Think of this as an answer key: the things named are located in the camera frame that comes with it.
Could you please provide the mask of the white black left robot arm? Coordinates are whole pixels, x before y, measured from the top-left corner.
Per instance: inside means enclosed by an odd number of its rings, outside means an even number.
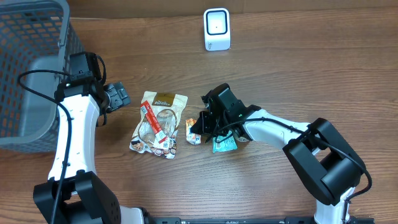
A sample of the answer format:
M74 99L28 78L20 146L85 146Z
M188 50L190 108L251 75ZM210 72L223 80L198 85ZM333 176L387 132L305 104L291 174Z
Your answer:
M48 181L33 199L48 223L155 223L142 207L123 207L97 176L95 130L131 102L122 83L106 83L103 59L91 52L70 56L71 70L54 93L59 112L57 150Z

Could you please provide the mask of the red white snack packet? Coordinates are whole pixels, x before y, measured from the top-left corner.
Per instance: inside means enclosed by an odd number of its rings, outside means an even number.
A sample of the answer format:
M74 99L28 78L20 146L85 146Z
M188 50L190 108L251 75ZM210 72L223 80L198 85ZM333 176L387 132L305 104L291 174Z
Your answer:
M188 97L176 93L146 91L140 104L141 120L133 132L129 148L173 159L177 153L177 134Z

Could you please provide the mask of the teal snack packet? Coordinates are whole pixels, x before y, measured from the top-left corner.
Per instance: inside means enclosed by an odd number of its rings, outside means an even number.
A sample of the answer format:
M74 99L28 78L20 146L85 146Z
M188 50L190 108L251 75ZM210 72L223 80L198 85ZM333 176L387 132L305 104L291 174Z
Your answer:
M237 145L232 131L229 131L227 136L217 136L213 138L213 153L228 152L236 149Z

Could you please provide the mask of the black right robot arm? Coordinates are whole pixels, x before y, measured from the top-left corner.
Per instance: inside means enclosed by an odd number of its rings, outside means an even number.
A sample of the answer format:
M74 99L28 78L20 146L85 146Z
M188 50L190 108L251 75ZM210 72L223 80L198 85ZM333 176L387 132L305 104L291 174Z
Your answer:
M245 106L226 83L201 99L206 109L191 127L192 133L208 139L265 142L283 150L316 200L315 214L305 222L373 223L349 214L352 198L367 192L373 182L363 160L328 120L299 123L260 106Z

